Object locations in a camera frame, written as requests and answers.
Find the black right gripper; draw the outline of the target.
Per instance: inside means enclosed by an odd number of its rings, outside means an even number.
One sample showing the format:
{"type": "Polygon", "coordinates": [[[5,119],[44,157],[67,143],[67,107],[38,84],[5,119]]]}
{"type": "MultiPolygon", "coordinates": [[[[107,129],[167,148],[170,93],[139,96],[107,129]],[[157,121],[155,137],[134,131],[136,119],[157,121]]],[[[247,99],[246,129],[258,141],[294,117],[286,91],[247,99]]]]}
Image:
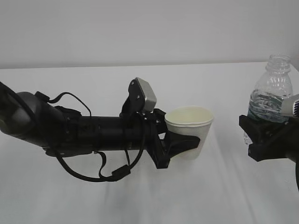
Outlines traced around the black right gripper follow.
{"type": "Polygon", "coordinates": [[[299,120],[272,122],[239,116],[239,126],[244,131],[248,156],[257,162],[289,159],[295,163],[296,183],[299,183],[299,120]]]}

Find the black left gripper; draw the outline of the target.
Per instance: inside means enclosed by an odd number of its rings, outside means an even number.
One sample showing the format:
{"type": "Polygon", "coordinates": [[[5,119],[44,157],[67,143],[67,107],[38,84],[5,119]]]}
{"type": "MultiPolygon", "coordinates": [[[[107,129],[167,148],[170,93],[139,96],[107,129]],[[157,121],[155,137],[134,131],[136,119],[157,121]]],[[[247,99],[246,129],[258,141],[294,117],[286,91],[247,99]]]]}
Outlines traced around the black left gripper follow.
{"type": "Polygon", "coordinates": [[[153,110],[154,119],[138,113],[130,118],[119,117],[81,117],[78,119],[78,142],[101,151],[123,150],[131,146],[139,150],[144,143],[157,169],[168,168],[170,159],[178,154],[195,149],[200,138],[166,132],[166,113],[158,108],[153,110]],[[159,134],[166,133],[160,140],[159,134]]]}

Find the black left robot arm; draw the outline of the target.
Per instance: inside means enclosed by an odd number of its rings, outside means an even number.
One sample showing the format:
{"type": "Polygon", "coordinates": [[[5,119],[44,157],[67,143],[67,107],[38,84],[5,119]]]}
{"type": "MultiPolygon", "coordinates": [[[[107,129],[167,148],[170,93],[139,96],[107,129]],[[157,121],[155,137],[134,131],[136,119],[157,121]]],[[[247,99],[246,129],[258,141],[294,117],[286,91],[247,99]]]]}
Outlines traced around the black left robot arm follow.
{"type": "Polygon", "coordinates": [[[50,99],[41,92],[15,93],[0,86],[0,130],[9,136],[41,147],[48,156],[91,154],[96,151],[146,150],[157,168],[170,159],[195,149],[200,138],[169,130],[165,113],[149,84],[132,80],[128,97],[116,117],[83,116],[58,106],[61,96],[50,99]]]}

